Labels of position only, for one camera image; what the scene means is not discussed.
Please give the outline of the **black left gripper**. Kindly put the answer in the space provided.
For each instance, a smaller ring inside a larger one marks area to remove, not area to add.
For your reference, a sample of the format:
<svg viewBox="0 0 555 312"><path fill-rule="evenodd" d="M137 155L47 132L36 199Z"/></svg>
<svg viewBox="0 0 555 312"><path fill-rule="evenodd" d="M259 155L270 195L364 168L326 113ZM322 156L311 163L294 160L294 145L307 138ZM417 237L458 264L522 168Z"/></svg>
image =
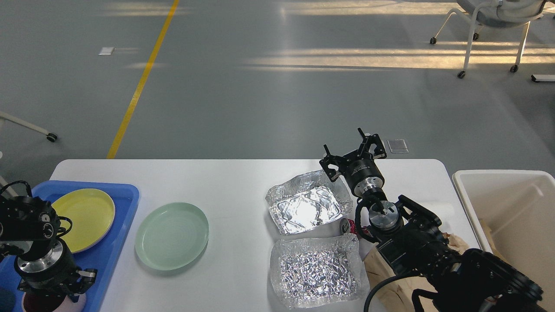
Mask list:
<svg viewBox="0 0 555 312"><path fill-rule="evenodd" d="M69 296L76 303L95 284L98 274L97 269L81 270L62 240L38 260L16 256L14 270L20 276L16 288L24 293L23 303L38 303L43 296Z"/></svg>

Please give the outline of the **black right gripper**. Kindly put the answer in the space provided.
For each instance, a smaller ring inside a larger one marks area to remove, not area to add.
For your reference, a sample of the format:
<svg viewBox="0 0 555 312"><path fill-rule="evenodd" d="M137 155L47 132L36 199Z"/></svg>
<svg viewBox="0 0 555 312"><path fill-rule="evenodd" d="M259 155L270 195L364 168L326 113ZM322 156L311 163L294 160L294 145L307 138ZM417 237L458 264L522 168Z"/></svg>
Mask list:
<svg viewBox="0 0 555 312"><path fill-rule="evenodd" d="M331 182L343 175L355 197L371 194L386 198L382 189L385 178L374 161L387 158L386 148L378 134L364 133L361 128L357 130L362 138L357 151L337 156L331 154L327 145L323 145L325 154L319 164Z"/></svg>

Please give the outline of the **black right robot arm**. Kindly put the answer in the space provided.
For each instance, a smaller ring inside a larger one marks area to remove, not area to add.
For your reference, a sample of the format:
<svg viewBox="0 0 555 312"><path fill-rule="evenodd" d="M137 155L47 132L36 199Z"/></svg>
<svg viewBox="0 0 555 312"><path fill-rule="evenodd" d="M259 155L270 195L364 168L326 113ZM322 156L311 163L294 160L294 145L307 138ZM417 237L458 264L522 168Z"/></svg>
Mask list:
<svg viewBox="0 0 555 312"><path fill-rule="evenodd" d="M363 310L386 285L407 278L425 278L432 292L414 289L414 310L424 311L427 298L439 312L541 312L543 290L525 274L493 253L470 248L459 253L441 233L441 219L414 200L399 195L396 202L383 191L385 178L375 160L387 157L378 134L365 134L359 148L343 156L331 154L319 161L331 182L343 176L356 198L353 225L362 239L374 243L394 271L370 291Z"/></svg>

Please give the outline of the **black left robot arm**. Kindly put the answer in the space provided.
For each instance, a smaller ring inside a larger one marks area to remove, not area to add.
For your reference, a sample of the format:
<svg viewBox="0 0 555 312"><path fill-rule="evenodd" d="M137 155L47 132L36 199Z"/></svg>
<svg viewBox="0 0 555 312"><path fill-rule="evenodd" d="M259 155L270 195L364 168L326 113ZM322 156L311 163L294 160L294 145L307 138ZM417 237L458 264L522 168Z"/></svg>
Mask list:
<svg viewBox="0 0 555 312"><path fill-rule="evenodd" d="M63 240L72 227L61 226L62 221L71 220L57 215L48 200L35 197L28 182L10 182L1 192L17 184L25 186L25 196L1 197L1 257L15 257L13 267L20 277L20 291L79 302L95 284L98 270L76 264Z"/></svg>

